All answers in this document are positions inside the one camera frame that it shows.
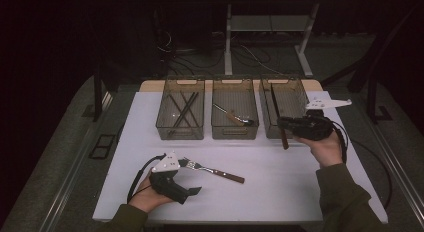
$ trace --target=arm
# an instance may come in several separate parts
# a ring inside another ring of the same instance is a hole
[[[172,202],[152,189],[150,172],[140,183],[138,192],[128,204],[119,207],[113,219],[102,225],[96,232],[139,232],[147,221],[147,214],[158,206]]]
[[[321,167],[316,174],[321,190],[323,231],[386,231],[368,204],[371,196],[353,181],[342,163],[336,133],[321,141],[296,139],[311,148]]]

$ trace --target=gray floor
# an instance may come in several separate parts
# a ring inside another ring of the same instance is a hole
[[[355,62],[367,51],[373,39],[369,35],[312,37],[305,53],[314,79],[327,78]],[[299,36],[238,35],[232,41],[233,74],[273,73],[252,59],[252,54],[272,70],[301,73],[293,50],[293,45],[300,41]],[[212,55],[187,55],[186,50],[180,53],[182,59],[170,62],[169,74],[224,72],[220,59],[222,46]],[[384,151],[393,152],[417,193],[424,194],[423,136],[382,86],[378,88],[377,105],[386,107],[393,120],[372,125],[364,115],[366,90],[350,94],[346,89],[348,81],[349,76],[346,76],[326,90],[334,99],[352,99],[354,102],[338,111],[382,203],[389,195],[384,169],[362,145],[383,161],[386,158]],[[117,93],[107,97],[110,99],[104,102],[105,112],[98,122],[93,123],[91,117],[82,116],[87,106],[93,104],[92,84],[92,79],[88,80],[75,95],[1,231],[93,231],[101,224],[93,221],[91,216],[138,85],[121,86]],[[105,160],[89,159],[88,154],[101,134],[115,135],[112,150]],[[405,196],[405,186],[401,186],[393,174],[391,178],[393,195],[387,208],[389,231],[423,231],[423,225]],[[305,228],[311,232],[319,231],[320,225]]]

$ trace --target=person's right hand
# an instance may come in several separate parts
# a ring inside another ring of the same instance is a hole
[[[313,141],[299,137],[294,137],[294,139],[308,145],[311,148],[312,154],[321,167],[328,167],[343,163],[340,141],[334,131],[328,138],[320,141]]]

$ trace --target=sleeve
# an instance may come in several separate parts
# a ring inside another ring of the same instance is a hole
[[[140,232],[146,220],[146,212],[123,204],[113,219],[102,225],[96,232]]]
[[[368,204],[371,196],[353,181],[345,164],[329,166],[316,173],[321,189],[323,231],[387,231]]]

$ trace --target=white table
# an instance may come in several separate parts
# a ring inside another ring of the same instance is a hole
[[[307,93],[310,99],[329,99],[327,92]],[[292,142],[290,148],[284,150],[281,140],[266,138],[258,94],[260,126],[256,139],[248,141],[212,139],[210,90],[205,95],[205,138],[162,141],[155,127],[161,95],[162,92],[136,94],[93,219],[110,220],[119,205],[126,203],[138,170],[150,158],[174,151],[179,158],[187,157],[204,166],[244,177],[246,181],[239,184],[205,171],[182,168],[175,181],[184,188],[202,186],[202,190],[190,196],[184,205],[171,203],[159,207],[149,214],[149,223],[299,224],[322,220],[315,176],[318,163],[302,144]],[[335,109],[324,112],[342,124]],[[347,166],[356,183],[372,196],[371,208],[387,223],[387,214],[351,144]]]

